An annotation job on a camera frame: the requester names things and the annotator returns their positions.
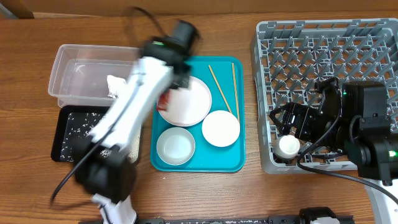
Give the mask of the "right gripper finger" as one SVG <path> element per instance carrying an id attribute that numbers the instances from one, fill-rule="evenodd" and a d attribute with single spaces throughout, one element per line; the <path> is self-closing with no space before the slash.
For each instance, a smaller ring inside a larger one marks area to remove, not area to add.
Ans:
<path id="1" fill-rule="evenodd" d="M 287 120 L 290 114 L 290 107 L 291 104 L 286 104 L 272 110 L 269 113 L 269 118 L 277 128 L 282 128 L 287 124 Z"/>
<path id="2" fill-rule="evenodd" d="M 295 132 L 293 131 L 294 127 L 291 126 L 279 126 L 278 131 L 281 136 L 292 135 L 295 136 Z"/>

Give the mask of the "white cup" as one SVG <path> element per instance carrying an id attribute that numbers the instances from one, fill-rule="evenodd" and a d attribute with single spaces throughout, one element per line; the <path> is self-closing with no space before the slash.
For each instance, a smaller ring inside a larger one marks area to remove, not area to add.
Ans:
<path id="1" fill-rule="evenodd" d="M 293 135 L 280 136 L 273 143 L 274 154 L 281 159 L 293 159 L 299 149 L 300 141 Z"/>

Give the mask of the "red sauce packet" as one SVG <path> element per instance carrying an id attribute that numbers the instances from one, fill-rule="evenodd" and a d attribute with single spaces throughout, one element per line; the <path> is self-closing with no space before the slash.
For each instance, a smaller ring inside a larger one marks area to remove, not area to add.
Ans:
<path id="1" fill-rule="evenodd" d="M 156 110 L 157 111 L 167 111 L 167 108 L 169 107 L 169 98 L 170 98 L 170 91 L 167 90 L 167 91 L 163 92 L 163 94 L 160 95 L 160 97 L 157 101 Z"/>

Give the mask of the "white napkin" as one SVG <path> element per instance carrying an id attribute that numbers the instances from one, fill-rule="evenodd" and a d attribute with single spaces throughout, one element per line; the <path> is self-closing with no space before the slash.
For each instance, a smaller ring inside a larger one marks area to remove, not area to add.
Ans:
<path id="1" fill-rule="evenodd" d="M 108 75 L 106 81 L 108 84 L 108 96 L 110 98 L 119 98 L 124 94 L 127 87 L 125 79 Z"/>

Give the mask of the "grey bowl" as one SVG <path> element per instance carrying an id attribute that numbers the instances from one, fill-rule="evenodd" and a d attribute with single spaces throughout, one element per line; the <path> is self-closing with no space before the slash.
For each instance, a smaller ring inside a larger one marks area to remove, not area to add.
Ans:
<path id="1" fill-rule="evenodd" d="M 169 128 L 159 136 L 156 151 L 166 164 L 179 166 L 192 158 L 195 152 L 195 140 L 184 128 Z"/>

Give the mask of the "white rice pile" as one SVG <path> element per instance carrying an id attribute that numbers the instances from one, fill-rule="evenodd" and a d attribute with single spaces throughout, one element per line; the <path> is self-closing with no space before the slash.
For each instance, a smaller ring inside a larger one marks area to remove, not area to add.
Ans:
<path id="1" fill-rule="evenodd" d="M 85 138 L 102 120 L 105 113 L 72 112 L 60 119 L 53 141 L 52 159 L 57 162 L 73 162 L 72 146 L 75 138 Z"/>

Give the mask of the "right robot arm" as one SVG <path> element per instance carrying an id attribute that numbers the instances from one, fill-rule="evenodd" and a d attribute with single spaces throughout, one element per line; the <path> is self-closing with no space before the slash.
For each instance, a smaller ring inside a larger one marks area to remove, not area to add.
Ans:
<path id="1" fill-rule="evenodd" d="M 280 134 L 274 152 L 292 149 L 296 165 L 309 172 L 363 184 L 376 223 L 397 223 L 397 134 L 387 113 L 387 88 L 381 82 L 337 78 L 317 82 L 318 108 L 287 103 L 269 113 Z M 319 147 L 341 150 L 356 165 L 356 177 L 305 166 L 305 156 Z"/>

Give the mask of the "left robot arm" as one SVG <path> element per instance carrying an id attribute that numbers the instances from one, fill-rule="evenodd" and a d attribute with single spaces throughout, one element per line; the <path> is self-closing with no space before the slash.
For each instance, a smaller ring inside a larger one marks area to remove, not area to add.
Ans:
<path id="1" fill-rule="evenodd" d="M 73 140 L 73 168 L 69 176 L 92 196 L 103 223 L 135 223 L 131 190 L 136 163 L 129 154 L 148 113 L 161 95 L 189 83 L 197 28 L 178 21 L 171 35 L 153 37 L 140 49 L 140 57 L 127 79 L 127 88 L 85 138 Z"/>

